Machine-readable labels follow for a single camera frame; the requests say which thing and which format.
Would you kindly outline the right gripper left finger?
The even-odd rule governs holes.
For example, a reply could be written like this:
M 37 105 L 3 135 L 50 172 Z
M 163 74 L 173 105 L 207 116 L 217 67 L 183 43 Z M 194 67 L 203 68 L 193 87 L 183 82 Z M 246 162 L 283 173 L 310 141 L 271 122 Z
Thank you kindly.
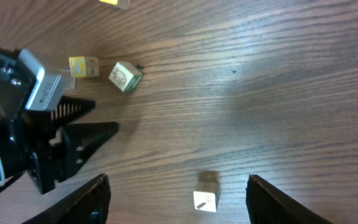
M 110 200 L 108 175 L 99 174 L 24 224 L 105 224 Z

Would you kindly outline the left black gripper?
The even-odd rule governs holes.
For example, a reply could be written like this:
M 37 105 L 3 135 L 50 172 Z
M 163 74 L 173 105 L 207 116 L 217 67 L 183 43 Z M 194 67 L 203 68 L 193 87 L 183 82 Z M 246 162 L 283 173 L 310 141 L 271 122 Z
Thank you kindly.
M 41 194 L 55 188 L 52 165 L 52 147 L 49 143 L 55 131 L 49 132 L 48 114 L 23 111 L 7 115 L 9 103 L 3 90 L 7 84 L 0 81 L 0 183 L 8 185 L 9 177 L 28 172 Z M 54 126 L 76 121 L 92 111 L 93 100 L 63 96 L 51 112 Z M 57 180 L 63 182 L 82 168 L 88 159 L 119 131 L 117 122 L 69 124 L 61 129 L 61 143 L 57 144 Z

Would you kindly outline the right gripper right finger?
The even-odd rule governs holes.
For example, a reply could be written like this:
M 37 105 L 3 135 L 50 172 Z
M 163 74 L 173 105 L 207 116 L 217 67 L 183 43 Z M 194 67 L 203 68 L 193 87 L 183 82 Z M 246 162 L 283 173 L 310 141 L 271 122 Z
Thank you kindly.
M 246 205 L 251 224 L 331 224 L 255 174 L 247 181 Z

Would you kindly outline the yellow G letter block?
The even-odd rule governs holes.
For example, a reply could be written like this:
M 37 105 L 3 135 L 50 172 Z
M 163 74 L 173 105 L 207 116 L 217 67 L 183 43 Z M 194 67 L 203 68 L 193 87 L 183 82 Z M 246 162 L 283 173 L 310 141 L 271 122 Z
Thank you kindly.
M 99 76 L 97 57 L 69 57 L 71 76 L 74 78 L 92 78 Z

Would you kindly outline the hammer picture wooden block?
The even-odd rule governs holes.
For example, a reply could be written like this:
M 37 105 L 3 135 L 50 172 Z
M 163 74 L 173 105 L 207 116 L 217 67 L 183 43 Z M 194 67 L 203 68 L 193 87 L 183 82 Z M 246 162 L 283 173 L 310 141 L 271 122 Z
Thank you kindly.
M 202 170 L 193 191 L 195 210 L 216 213 L 220 196 L 219 172 Z

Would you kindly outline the red edged frog block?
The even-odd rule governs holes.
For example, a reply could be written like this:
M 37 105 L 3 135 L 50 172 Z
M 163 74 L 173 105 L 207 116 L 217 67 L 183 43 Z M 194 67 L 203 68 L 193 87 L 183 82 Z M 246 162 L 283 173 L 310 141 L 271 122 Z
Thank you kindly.
M 118 61 L 108 78 L 123 93 L 128 93 L 136 89 L 143 74 L 131 63 Z

